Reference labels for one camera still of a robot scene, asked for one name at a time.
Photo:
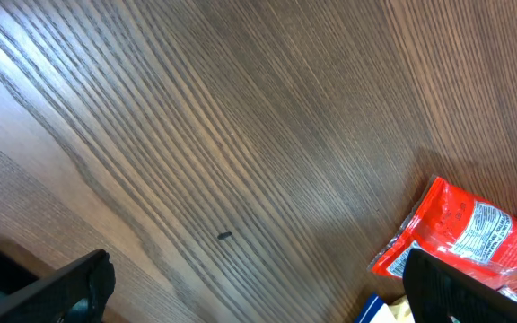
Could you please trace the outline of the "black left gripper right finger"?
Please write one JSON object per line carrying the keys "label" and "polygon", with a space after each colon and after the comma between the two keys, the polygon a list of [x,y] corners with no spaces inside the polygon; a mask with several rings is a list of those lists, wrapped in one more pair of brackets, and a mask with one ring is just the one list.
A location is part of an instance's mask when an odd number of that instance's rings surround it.
{"label": "black left gripper right finger", "polygon": [[403,285],[416,323],[517,323],[517,302],[421,249],[409,252]]}

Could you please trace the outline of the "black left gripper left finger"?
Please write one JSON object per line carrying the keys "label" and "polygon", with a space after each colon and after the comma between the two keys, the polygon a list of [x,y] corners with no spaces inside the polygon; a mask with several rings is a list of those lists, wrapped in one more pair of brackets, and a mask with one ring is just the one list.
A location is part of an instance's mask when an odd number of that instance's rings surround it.
{"label": "black left gripper left finger", "polygon": [[116,284],[103,249],[0,300],[0,323],[101,323]]}

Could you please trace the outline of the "red snack packet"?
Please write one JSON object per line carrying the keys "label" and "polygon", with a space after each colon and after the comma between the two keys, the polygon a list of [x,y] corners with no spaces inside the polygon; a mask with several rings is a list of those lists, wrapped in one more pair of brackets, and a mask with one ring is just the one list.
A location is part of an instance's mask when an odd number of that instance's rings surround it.
{"label": "red snack packet", "polygon": [[400,278],[413,249],[493,289],[517,290],[517,218],[442,177],[430,178],[418,203],[368,270]]}

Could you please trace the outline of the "yellow snack bag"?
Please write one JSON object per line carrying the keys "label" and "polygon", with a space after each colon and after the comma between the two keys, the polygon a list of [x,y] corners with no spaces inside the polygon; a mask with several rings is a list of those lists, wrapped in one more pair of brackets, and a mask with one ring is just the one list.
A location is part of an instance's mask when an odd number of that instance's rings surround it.
{"label": "yellow snack bag", "polygon": [[[510,299],[517,302],[517,296],[510,296]],[[406,295],[389,305],[389,310],[397,323],[415,323]]]}

